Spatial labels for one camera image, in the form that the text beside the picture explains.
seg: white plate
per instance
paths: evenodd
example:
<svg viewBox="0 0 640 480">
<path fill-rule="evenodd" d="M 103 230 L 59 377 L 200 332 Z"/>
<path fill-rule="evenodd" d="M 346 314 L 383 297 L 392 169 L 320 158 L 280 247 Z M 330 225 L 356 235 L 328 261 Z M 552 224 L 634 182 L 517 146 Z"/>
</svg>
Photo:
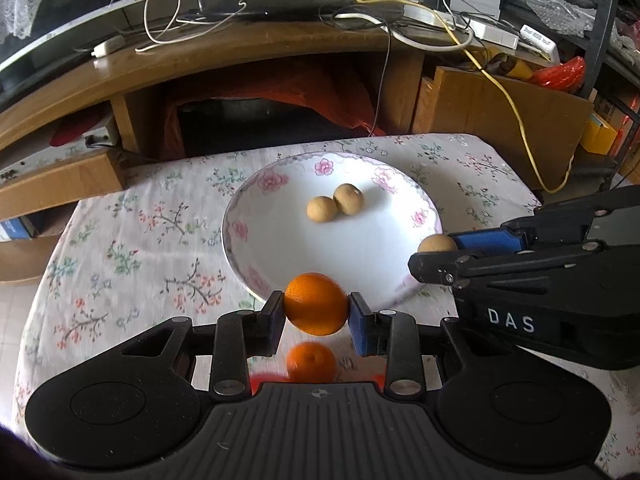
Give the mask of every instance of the white plate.
<svg viewBox="0 0 640 480">
<path fill-rule="evenodd" d="M 349 183 L 364 193 L 363 211 L 327 223 L 306 216 L 318 195 Z M 407 262 L 423 238 L 442 232 L 424 190 L 396 168 L 351 153 L 303 153 L 278 160 L 245 181 L 222 221 L 229 265 L 265 301 L 304 272 L 321 272 L 360 292 L 374 310 L 420 289 Z"/>
</svg>

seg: tiled floor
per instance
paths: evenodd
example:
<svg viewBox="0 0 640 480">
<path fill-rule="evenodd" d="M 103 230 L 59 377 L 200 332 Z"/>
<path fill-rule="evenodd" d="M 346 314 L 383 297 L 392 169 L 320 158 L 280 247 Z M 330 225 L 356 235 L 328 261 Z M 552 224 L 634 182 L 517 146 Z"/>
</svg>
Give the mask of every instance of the tiled floor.
<svg viewBox="0 0 640 480">
<path fill-rule="evenodd" d="M 37 285 L 0 285 L 0 424 L 11 421 L 15 367 L 24 323 Z"/>
</svg>

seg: wooden shelf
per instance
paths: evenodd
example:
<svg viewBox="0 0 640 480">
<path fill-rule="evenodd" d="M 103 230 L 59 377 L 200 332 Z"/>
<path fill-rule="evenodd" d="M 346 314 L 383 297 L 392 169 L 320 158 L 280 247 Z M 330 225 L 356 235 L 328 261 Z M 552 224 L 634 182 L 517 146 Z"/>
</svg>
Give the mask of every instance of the wooden shelf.
<svg viewBox="0 0 640 480">
<path fill-rule="evenodd" d="M 169 79 L 276 57 L 384 51 L 387 41 L 379 30 L 345 32 L 316 22 L 260 22 L 233 23 L 217 34 L 146 54 L 129 46 L 87 61 L 2 112 L 0 150 L 60 117 Z"/>
<path fill-rule="evenodd" d="M 0 283 L 38 283 L 75 209 L 73 203 L 47 211 L 44 229 L 37 238 L 0 242 Z"/>
<path fill-rule="evenodd" d="M 0 186 L 0 220 L 16 218 L 90 196 L 120 191 L 124 176 L 118 155 L 102 148 L 62 160 Z"/>
</svg>

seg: wooden panel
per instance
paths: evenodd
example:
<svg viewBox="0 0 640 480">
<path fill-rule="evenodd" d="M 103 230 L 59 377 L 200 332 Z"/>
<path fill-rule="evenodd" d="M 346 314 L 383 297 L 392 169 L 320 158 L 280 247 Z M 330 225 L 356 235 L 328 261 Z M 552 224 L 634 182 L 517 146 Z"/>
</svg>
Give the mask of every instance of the wooden panel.
<svg viewBox="0 0 640 480">
<path fill-rule="evenodd" d="M 389 135 L 404 135 L 409 132 L 423 62 L 424 52 L 415 49 L 393 52 L 389 57 L 380 104 L 380 125 Z"/>
<path fill-rule="evenodd" d="M 110 150 L 65 160 L 0 186 L 0 220 L 120 191 L 124 178 Z"/>
<path fill-rule="evenodd" d="M 60 234 L 0 243 L 0 283 L 37 283 Z"/>
<path fill-rule="evenodd" d="M 382 31 L 343 32 L 323 23 L 265 22 L 234 23 L 215 34 L 145 54 L 130 46 L 87 61 L 2 112 L 0 150 L 76 110 L 169 79 L 261 59 L 379 51 L 386 46 Z M 409 49 L 396 43 L 394 48 Z"/>
<path fill-rule="evenodd" d="M 47 211 L 43 231 L 33 240 L 0 242 L 0 283 L 37 283 L 75 209 L 71 203 Z"/>
<path fill-rule="evenodd" d="M 380 76 L 386 54 L 363 53 L 353 62 L 363 79 L 374 107 L 380 90 Z M 422 76 L 424 53 L 419 50 L 391 52 L 382 87 L 378 125 L 388 135 L 409 132 Z"/>
<path fill-rule="evenodd" d="M 498 79 L 520 111 L 542 179 L 547 187 L 557 187 L 593 105 L 564 92 Z M 476 135 L 493 146 L 527 186 L 541 188 L 509 103 L 481 74 L 438 67 L 431 98 L 421 115 L 416 115 L 414 130 Z"/>
<path fill-rule="evenodd" d="M 418 100 L 415 104 L 414 122 L 411 125 L 412 134 L 423 134 L 423 128 L 426 127 L 426 114 L 431 101 L 431 93 L 433 92 L 433 79 L 423 76 L 420 79 L 420 88 L 418 89 Z"/>
<path fill-rule="evenodd" d="M 161 87 L 151 86 L 111 98 L 111 108 L 122 138 L 122 147 L 130 152 L 154 156 L 162 139 Z"/>
</svg>

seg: yellow cable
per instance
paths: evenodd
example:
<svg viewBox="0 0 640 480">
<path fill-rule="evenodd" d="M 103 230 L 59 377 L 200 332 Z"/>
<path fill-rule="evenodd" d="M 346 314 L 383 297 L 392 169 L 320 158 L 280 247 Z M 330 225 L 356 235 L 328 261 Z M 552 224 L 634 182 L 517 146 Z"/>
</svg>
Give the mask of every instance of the yellow cable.
<svg viewBox="0 0 640 480">
<path fill-rule="evenodd" d="M 430 9 L 427 6 L 424 6 L 422 4 L 418 4 L 417 2 L 412 2 L 411 0 L 357 0 L 359 3 L 362 4 L 376 4 L 376 3 L 390 3 L 390 2 L 395 2 L 395 3 L 400 3 L 400 4 L 405 4 L 405 5 L 411 5 L 411 6 L 415 6 L 415 7 L 419 7 L 423 10 L 428 10 L 431 14 L 433 14 L 437 20 L 439 20 L 439 22 L 442 24 L 442 27 L 444 28 L 444 30 L 446 31 L 446 33 L 449 35 L 449 37 L 453 40 L 453 42 L 455 44 L 460 45 L 460 40 L 458 40 L 458 38 L 455 36 L 455 34 L 453 34 L 453 32 L 450 30 L 449 27 L 447 27 L 447 24 L 444 22 L 444 20 L 438 15 L 437 12 L 434 12 L 433 9 Z M 556 187 L 555 189 L 549 189 L 544 181 L 542 180 L 542 176 L 540 175 L 540 171 L 538 170 L 538 165 L 536 164 L 536 161 L 533 157 L 533 153 L 531 152 L 531 148 L 529 147 L 529 141 L 527 140 L 527 133 L 524 127 L 524 122 L 522 121 L 522 117 L 520 116 L 520 112 L 518 111 L 518 107 L 516 106 L 516 103 L 513 101 L 513 98 L 511 97 L 511 95 L 509 94 L 509 92 L 507 92 L 506 88 L 504 86 L 502 86 L 500 84 L 500 82 L 493 77 L 491 74 L 489 74 L 484 68 L 482 68 L 482 65 L 478 62 L 478 60 L 473 56 L 473 54 L 471 54 L 466 48 L 463 49 L 463 52 L 466 54 L 466 56 L 471 60 L 471 62 L 476 66 L 476 68 L 482 73 L 482 75 L 484 75 L 493 85 L 495 85 L 495 87 L 500 90 L 500 92 L 502 92 L 502 94 L 506 97 L 508 103 L 511 106 L 511 110 L 513 110 L 513 113 L 518 121 L 518 126 L 520 128 L 520 136 L 522 137 L 522 142 L 524 144 L 525 150 L 527 152 L 527 156 L 529 157 L 529 161 L 531 163 L 531 167 L 533 168 L 534 173 L 536 174 L 536 177 L 540 183 L 540 186 L 542 186 L 542 189 L 544 189 L 546 192 L 553 194 L 553 193 L 557 193 L 558 191 L 560 191 L 567 183 L 568 179 L 569 179 L 569 174 L 571 172 L 571 166 L 572 163 L 574 161 L 574 157 L 572 156 L 571 159 L 569 160 L 569 165 L 567 167 L 566 173 L 564 174 L 564 179 L 562 180 L 562 183 L 560 184 L 560 186 Z"/>
<path fill-rule="evenodd" d="M 424 9 L 424 10 L 428 10 L 431 14 L 433 14 L 436 17 L 437 20 L 439 20 L 439 22 L 442 24 L 442 27 L 444 27 L 444 30 L 446 31 L 446 33 L 449 34 L 450 38 L 456 44 L 460 44 L 460 41 L 458 40 L 458 38 L 455 36 L 455 34 L 453 34 L 453 32 L 449 29 L 449 27 L 447 27 L 447 24 L 438 15 L 438 13 L 434 12 L 433 9 L 430 9 L 427 6 L 418 4 L 416 2 L 412 2 L 410 0 L 358 0 L 358 1 L 360 3 L 363 3 L 363 4 L 374 4 L 374 3 L 382 3 L 382 2 L 397 2 L 397 3 L 400 3 L 400 4 L 412 5 L 412 6 Z M 569 160 L 569 166 L 568 166 L 568 168 L 566 170 L 566 173 L 564 175 L 564 179 L 562 180 L 562 183 L 560 184 L 560 186 L 556 187 L 555 189 L 549 189 L 545 185 L 544 181 L 542 180 L 542 177 L 540 175 L 540 171 L 538 170 L 538 165 L 536 164 L 536 161 L 535 161 L 535 159 L 533 157 L 533 153 L 531 153 L 531 148 L 529 147 L 529 142 L 527 141 L 527 134 L 526 134 L 525 127 L 524 127 L 524 122 L 522 121 L 522 117 L 520 116 L 518 108 L 516 107 L 516 103 L 513 102 L 513 99 L 509 95 L 509 92 L 507 92 L 506 88 L 504 86 L 502 86 L 500 84 L 500 82 L 495 77 L 493 77 L 484 68 L 482 68 L 482 65 L 473 56 L 473 54 L 471 54 L 466 48 L 463 49 L 463 51 L 466 54 L 466 56 L 471 60 L 471 62 L 482 73 L 482 75 L 484 75 L 489 81 L 491 81 L 491 83 L 493 83 L 500 90 L 500 92 L 502 92 L 504 94 L 504 96 L 507 98 L 507 101 L 511 105 L 511 109 L 513 110 L 513 113 L 516 116 L 516 119 L 518 120 L 518 126 L 520 127 L 520 135 L 522 136 L 522 142 L 524 143 L 524 147 L 525 147 L 525 150 L 527 152 L 527 156 L 529 157 L 529 161 L 531 163 L 531 167 L 533 168 L 533 171 L 536 174 L 536 177 L 538 178 L 538 181 L 540 183 L 540 186 L 542 186 L 542 189 L 544 189 L 546 192 L 548 192 L 550 194 L 557 193 L 558 191 L 560 191 L 566 185 L 567 181 L 569 180 L 569 173 L 571 172 L 571 166 L 572 166 L 572 163 L 574 162 L 574 157 L 572 156 L 571 159 Z"/>
</svg>

